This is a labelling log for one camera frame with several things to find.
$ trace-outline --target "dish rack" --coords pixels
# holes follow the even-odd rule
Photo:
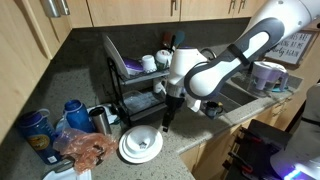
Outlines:
[[[125,98],[122,91],[122,86],[152,80],[158,77],[165,77],[169,75],[169,69],[164,69],[161,71],[155,71],[152,73],[139,73],[136,75],[130,75],[130,78],[125,77],[120,74],[114,60],[110,57],[107,57],[109,73],[112,81],[112,88],[116,98],[116,105],[118,107],[118,113],[120,119],[127,124],[129,127],[132,127],[132,122],[138,121],[139,119],[146,117],[154,112],[157,112],[161,109],[166,108],[165,105],[165,94],[163,91],[156,94],[152,91],[147,91],[139,95],[139,102],[145,102],[147,104],[145,107],[132,111],[125,103]]]

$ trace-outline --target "plastic bag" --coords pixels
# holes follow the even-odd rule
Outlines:
[[[106,160],[117,150],[118,142],[111,135],[66,128],[55,139],[53,148],[63,156],[71,156],[76,172],[81,174]]]

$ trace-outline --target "purple light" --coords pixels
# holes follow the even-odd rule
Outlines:
[[[288,175],[286,175],[284,177],[284,180],[292,180],[294,177],[296,177],[298,174],[300,173],[299,170],[295,169],[293,170],[291,173],[289,173]]]

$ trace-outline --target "metal tumbler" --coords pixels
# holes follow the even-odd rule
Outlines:
[[[98,133],[112,134],[108,117],[104,107],[96,107],[89,112],[89,116]]]

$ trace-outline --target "sign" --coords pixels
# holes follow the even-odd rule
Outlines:
[[[313,39],[313,32],[298,32],[281,41],[265,54],[265,57],[297,64]]]

